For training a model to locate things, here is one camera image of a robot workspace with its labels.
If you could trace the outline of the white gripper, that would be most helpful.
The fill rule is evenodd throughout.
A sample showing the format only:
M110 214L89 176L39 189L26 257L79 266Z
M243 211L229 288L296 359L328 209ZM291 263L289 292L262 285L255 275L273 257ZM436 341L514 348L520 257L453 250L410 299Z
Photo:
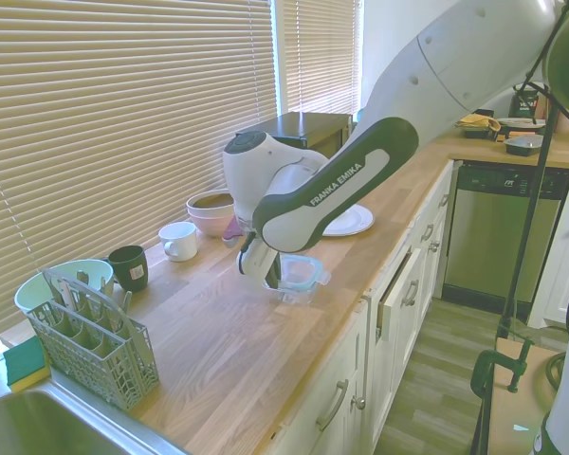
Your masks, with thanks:
M278 289L282 277L278 251L263 240L245 240L237 256L238 272L271 289Z

